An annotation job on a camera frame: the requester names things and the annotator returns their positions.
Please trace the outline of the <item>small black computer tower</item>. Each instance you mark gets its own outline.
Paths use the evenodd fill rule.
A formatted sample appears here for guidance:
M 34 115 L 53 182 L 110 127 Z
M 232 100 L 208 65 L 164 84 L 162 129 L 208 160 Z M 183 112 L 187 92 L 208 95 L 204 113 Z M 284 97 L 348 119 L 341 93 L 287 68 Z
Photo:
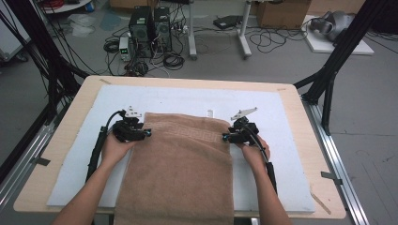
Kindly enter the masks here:
M 156 29 L 155 42 L 162 52 L 170 52 L 172 50 L 171 27 L 170 27 L 170 8 L 155 7 L 154 23 Z

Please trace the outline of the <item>person's right hand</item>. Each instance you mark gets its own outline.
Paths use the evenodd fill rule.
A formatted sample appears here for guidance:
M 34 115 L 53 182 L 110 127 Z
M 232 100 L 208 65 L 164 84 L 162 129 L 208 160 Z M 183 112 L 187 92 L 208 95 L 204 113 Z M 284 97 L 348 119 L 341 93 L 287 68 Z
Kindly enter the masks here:
M 257 146 L 248 145 L 245 143 L 237 143 L 237 147 L 241 150 L 244 158 L 249 163 L 253 172 L 263 173 L 266 170 L 263 155 Z

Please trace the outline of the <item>white power supply unit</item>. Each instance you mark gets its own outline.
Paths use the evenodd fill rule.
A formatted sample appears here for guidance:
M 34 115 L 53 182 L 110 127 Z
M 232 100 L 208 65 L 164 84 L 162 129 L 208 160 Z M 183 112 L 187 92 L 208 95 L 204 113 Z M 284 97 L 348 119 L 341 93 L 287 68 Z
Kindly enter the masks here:
M 128 37 L 121 37 L 119 39 L 119 52 L 124 62 L 130 61 L 130 44 Z

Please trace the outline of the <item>white floor board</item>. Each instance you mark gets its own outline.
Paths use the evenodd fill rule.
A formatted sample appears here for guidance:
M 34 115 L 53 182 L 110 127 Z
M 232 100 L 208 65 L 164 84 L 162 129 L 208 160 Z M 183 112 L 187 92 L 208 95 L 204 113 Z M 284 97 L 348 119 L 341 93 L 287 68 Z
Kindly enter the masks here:
M 313 53 L 332 53 L 334 51 L 332 43 L 318 31 L 312 31 L 309 28 L 310 20 L 313 18 L 313 15 L 306 15 L 301 27 L 301 30 L 306 33 L 305 39 L 307 44 Z M 352 53 L 354 55 L 373 55 L 375 52 L 370 46 L 361 40 Z

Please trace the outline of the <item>grey rounded machine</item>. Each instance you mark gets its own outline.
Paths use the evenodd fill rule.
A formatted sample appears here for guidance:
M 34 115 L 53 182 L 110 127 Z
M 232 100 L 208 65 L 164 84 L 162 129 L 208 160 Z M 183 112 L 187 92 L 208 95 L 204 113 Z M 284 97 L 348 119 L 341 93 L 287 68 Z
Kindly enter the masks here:
M 341 10 L 328 11 L 322 17 L 313 18 L 309 28 L 324 35 L 327 40 L 334 42 L 355 19 L 354 14 L 346 14 Z

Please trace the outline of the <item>large black computer tower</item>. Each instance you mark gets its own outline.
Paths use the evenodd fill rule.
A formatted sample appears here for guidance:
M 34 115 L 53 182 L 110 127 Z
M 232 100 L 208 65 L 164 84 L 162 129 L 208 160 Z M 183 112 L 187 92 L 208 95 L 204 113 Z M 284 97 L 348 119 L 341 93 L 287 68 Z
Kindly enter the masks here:
M 136 6 L 131 13 L 129 29 L 139 55 L 141 57 L 151 57 L 150 44 L 155 38 L 155 26 L 151 7 Z

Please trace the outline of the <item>clear plastic bag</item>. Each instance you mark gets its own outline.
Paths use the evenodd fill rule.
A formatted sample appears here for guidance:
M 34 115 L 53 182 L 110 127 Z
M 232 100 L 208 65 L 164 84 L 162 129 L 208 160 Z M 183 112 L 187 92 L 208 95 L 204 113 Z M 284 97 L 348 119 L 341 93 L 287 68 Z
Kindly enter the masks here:
M 86 14 L 71 14 L 69 16 L 72 34 L 78 38 L 85 38 L 95 32 L 96 19 Z

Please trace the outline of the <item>person's left hand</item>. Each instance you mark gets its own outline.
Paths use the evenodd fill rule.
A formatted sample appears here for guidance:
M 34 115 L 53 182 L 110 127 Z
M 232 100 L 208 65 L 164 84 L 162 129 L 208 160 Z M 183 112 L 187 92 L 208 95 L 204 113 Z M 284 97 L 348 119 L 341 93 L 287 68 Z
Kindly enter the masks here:
M 111 170 L 136 145 L 136 142 L 120 142 L 111 132 L 102 147 L 100 167 Z

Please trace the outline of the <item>brown towel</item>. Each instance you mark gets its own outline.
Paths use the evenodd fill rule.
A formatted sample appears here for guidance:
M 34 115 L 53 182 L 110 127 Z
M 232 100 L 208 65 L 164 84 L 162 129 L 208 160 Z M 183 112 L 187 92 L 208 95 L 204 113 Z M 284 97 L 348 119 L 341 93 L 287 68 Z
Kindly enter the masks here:
M 232 225 L 229 123 L 148 112 L 145 127 L 152 136 L 132 150 L 114 225 Z

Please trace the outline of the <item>thin wooden stick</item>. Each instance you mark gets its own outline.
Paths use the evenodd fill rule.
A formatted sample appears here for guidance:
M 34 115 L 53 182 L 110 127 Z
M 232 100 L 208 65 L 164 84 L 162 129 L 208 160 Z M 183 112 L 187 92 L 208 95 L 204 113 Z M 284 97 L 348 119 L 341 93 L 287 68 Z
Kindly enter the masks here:
M 331 215 L 331 211 L 327 206 L 311 191 L 311 195 L 313 199 L 323 208 L 323 210 L 328 214 Z

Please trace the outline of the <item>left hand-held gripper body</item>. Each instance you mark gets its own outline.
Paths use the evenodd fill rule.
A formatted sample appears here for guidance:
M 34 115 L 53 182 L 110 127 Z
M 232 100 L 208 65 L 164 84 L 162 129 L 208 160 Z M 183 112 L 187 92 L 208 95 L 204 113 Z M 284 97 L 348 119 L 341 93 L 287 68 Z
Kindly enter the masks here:
M 112 125 L 112 132 L 120 142 L 135 142 L 145 138 L 144 124 L 139 122 L 139 118 L 142 116 L 139 112 L 129 106 L 119 115 L 122 119 Z

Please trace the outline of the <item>white round table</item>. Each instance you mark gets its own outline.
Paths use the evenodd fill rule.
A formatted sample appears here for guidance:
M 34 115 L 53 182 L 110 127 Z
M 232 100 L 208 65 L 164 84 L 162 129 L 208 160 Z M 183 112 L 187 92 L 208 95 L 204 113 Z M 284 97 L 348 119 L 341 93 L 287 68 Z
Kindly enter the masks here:
M 42 0 L 39 6 L 49 14 L 67 12 L 77 8 L 84 8 L 89 12 L 95 9 L 93 0 Z

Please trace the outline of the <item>black flat device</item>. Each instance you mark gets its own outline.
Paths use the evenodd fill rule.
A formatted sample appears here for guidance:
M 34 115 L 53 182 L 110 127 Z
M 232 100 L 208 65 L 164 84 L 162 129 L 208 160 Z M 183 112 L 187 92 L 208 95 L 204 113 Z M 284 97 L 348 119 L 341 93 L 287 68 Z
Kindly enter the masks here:
M 224 30 L 227 28 L 235 27 L 236 25 L 241 24 L 241 22 L 242 22 L 241 16 L 230 15 L 214 20 L 213 24 L 216 27 L 220 28 L 221 30 Z

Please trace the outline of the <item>white desk legs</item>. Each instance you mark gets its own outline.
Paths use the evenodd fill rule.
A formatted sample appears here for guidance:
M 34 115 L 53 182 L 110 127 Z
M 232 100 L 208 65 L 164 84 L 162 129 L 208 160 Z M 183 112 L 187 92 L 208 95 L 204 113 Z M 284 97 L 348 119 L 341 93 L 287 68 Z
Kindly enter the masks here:
M 193 10 L 194 10 L 194 2 L 197 0 L 188 0 L 188 8 L 189 8 L 189 31 L 188 31 L 188 43 L 189 43 L 189 57 L 192 60 L 197 59 L 197 51 L 196 51 L 196 43 L 195 43 L 195 35 L 193 30 Z M 249 47 L 248 41 L 245 37 L 246 27 L 252 7 L 253 0 L 242 0 L 244 2 L 244 9 L 242 15 L 242 23 L 241 26 L 237 30 L 237 38 L 241 45 L 243 51 L 243 58 L 248 59 L 252 56 L 251 49 Z

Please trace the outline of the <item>large cardboard box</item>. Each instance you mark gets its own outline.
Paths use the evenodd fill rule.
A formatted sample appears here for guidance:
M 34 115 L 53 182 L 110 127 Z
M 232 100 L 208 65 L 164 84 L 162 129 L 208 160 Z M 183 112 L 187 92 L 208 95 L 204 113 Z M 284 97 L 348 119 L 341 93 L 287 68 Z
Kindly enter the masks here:
M 299 29 L 312 0 L 283 0 L 280 4 L 260 3 L 257 22 L 260 27 Z

